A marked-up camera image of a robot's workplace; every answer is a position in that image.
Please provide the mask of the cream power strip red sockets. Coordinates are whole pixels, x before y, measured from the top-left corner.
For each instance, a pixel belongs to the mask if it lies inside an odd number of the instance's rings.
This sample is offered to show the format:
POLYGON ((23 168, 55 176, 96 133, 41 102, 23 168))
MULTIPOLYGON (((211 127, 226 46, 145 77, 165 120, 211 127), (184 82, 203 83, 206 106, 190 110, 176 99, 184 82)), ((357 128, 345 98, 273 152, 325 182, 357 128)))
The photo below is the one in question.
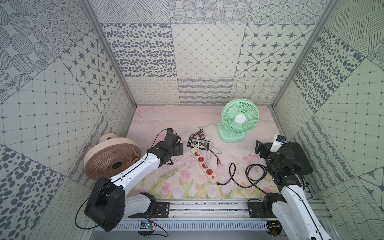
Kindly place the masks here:
POLYGON ((218 176, 216 175, 214 170, 209 166, 208 160, 201 153, 199 153, 199 149, 197 147, 194 147, 191 149, 191 153, 196 159, 199 167, 204 172, 204 175, 210 181, 210 183, 213 185, 217 184, 219 180, 218 176))

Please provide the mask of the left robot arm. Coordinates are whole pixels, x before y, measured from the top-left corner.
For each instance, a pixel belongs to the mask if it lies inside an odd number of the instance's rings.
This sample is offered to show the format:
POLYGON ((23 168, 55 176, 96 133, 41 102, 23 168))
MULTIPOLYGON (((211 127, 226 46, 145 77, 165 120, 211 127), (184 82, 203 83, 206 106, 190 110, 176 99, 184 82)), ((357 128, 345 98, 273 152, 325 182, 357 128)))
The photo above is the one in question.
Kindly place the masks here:
POLYGON ((123 218, 149 219, 155 213, 157 199, 153 195, 127 195, 150 173, 163 165, 172 165, 172 157, 183 155, 183 143, 177 132, 172 128, 164 132, 164 140, 154 141, 144 155, 134 140, 116 134, 103 135, 86 153, 85 173, 96 182, 80 208, 98 227, 109 232, 123 218))

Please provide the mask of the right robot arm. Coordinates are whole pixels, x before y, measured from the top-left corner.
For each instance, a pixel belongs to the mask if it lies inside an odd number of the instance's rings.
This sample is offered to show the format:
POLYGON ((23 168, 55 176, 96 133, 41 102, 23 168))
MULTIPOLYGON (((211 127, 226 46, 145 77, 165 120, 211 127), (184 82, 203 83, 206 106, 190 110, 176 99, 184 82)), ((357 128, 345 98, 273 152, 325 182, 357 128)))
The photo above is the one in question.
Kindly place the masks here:
POLYGON ((265 159, 267 171, 279 190, 265 195, 264 213, 278 219, 290 240, 331 239, 303 189, 301 177, 312 173, 313 168, 301 145, 278 135, 272 143, 256 141, 255 153, 265 159))

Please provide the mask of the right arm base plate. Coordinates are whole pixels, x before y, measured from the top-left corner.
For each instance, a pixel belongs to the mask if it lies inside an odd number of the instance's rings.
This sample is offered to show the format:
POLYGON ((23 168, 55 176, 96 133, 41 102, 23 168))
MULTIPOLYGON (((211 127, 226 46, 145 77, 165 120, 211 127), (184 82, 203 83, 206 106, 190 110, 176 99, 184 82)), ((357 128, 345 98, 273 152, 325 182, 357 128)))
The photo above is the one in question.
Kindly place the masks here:
POLYGON ((268 208, 264 202, 256 199, 247 201, 247 207, 249 216, 251 219, 264 219, 264 218, 276 218, 272 211, 268 208))

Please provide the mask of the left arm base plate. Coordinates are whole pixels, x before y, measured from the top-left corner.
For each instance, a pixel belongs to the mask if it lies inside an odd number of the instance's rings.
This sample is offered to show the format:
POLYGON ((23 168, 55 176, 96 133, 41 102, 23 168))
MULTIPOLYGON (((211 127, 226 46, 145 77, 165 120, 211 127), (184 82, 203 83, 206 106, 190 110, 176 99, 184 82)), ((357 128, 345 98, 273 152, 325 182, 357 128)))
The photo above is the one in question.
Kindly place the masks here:
POLYGON ((131 215, 129 219, 166 219, 169 217, 169 212, 170 202, 156 202, 155 204, 150 204, 147 212, 131 215))

